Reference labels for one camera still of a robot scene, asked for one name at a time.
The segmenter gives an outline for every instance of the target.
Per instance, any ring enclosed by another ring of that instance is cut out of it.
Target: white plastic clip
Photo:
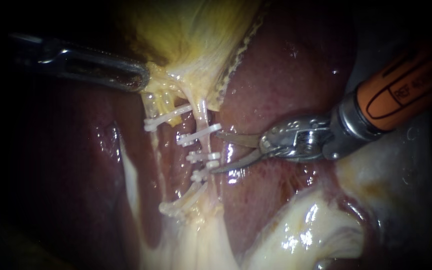
[[[195,164],[197,162],[202,162],[202,161],[219,160],[220,158],[221,158],[220,152],[203,153],[201,150],[190,151],[186,156],[186,160],[189,161],[191,164]]]
[[[144,119],[144,130],[147,132],[154,132],[156,131],[157,127],[162,123],[169,121],[170,119],[182,115],[184,113],[191,112],[192,110],[193,107],[190,104],[186,104],[186,105],[181,105],[177,107],[175,110],[173,110],[172,112],[163,114],[159,117]]]
[[[184,138],[187,138],[188,136],[191,136],[191,133],[188,133],[188,134],[181,134],[181,135],[179,135],[179,140],[178,140],[178,142],[181,141],[181,140],[184,139]],[[185,140],[182,144],[181,144],[181,143],[178,143],[178,145],[182,145],[182,147],[192,146],[192,145],[194,145],[194,144],[195,144],[195,141],[194,141],[194,140]]]
[[[209,127],[205,128],[203,130],[200,130],[200,131],[198,131],[196,133],[193,133],[191,135],[187,135],[186,134],[185,136],[179,136],[179,139],[176,141],[176,144],[179,145],[179,146],[183,146],[183,147],[190,146],[190,145],[194,144],[194,141],[196,139],[198,139],[198,138],[200,138],[200,137],[202,137],[204,135],[208,135],[210,133],[218,131],[220,129],[221,129],[221,124],[220,123],[216,123],[214,125],[210,125]]]
[[[210,174],[210,170],[217,168],[220,166],[220,162],[217,160],[211,160],[206,162],[206,167],[202,170],[195,169],[192,171],[192,175],[190,177],[193,182],[201,182],[203,180],[208,179],[208,175]]]

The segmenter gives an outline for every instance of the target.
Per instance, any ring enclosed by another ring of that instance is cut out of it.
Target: scissor blade
[[[257,148],[256,150],[252,151],[249,155],[242,157],[241,159],[226,164],[225,166],[215,168],[211,170],[211,173],[218,174],[218,173],[225,173],[232,170],[242,169],[246,168],[249,165],[254,164],[255,162],[259,161],[263,157],[263,154],[261,153],[260,149]]]
[[[260,134],[241,135],[241,134],[228,133],[224,131],[217,131],[215,133],[215,136],[227,142],[240,145],[240,146],[245,146],[250,148],[260,147],[260,137],[261,137]]]

